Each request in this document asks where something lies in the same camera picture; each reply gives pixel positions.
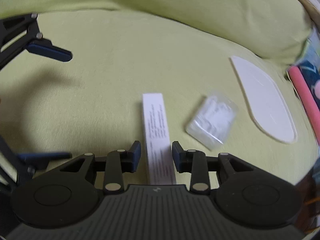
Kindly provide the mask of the navy pink patterned towel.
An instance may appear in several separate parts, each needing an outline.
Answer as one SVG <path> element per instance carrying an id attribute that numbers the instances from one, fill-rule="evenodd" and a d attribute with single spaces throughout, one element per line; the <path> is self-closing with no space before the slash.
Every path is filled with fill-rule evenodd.
<path id="1" fill-rule="evenodd" d="M 311 62 L 305 60 L 299 65 L 299 69 L 301 71 L 302 76 L 304 77 L 304 80 L 308 88 L 310 89 L 310 92 L 316 105 L 318 106 L 318 108 L 320 108 L 320 80 L 317 67 L 313 65 Z"/>

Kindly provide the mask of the clear plastic packet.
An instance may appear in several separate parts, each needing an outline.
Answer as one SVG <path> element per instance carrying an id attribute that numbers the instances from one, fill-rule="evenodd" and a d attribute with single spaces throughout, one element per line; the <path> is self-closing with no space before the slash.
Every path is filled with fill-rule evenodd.
<path id="1" fill-rule="evenodd" d="M 186 125 L 185 131 L 213 150 L 225 143 L 238 113 L 237 105 L 220 93 L 205 97 Z"/>

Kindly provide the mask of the patchwork green blue blanket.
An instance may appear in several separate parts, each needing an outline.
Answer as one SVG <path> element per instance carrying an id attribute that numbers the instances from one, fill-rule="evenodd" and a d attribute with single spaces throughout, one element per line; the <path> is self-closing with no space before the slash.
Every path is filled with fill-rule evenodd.
<path id="1" fill-rule="evenodd" d="M 302 53 L 295 62 L 296 66 L 299 66 L 305 61 L 310 62 L 317 69 L 319 69 L 319 32 L 314 26 L 311 34 L 308 36 Z"/>

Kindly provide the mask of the pink ribbed roll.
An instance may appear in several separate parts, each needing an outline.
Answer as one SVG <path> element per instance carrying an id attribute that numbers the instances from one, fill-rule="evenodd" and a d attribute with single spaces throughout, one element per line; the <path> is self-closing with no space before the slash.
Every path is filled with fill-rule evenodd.
<path id="1" fill-rule="evenodd" d="M 310 89 L 300 71 L 296 66 L 291 66 L 287 70 L 289 80 L 294 86 L 296 93 L 305 109 L 317 143 L 319 144 L 319 108 L 313 99 Z"/>

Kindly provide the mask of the white plastic lid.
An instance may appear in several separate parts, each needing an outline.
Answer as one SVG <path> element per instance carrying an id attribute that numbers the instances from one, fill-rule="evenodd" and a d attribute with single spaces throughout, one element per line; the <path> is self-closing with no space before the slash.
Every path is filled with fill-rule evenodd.
<path id="1" fill-rule="evenodd" d="M 297 131 L 289 108 L 273 79 L 253 63 L 231 56 L 250 114 L 257 127 L 276 141 L 292 144 Z"/>

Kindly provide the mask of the long white narrow box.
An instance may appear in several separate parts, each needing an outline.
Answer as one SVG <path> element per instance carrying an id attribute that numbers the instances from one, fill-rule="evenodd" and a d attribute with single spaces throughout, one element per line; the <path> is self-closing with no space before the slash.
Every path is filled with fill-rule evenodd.
<path id="1" fill-rule="evenodd" d="M 142 106 L 149 183 L 175 185 L 176 175 L 163 95 L 143 94 Z"/>

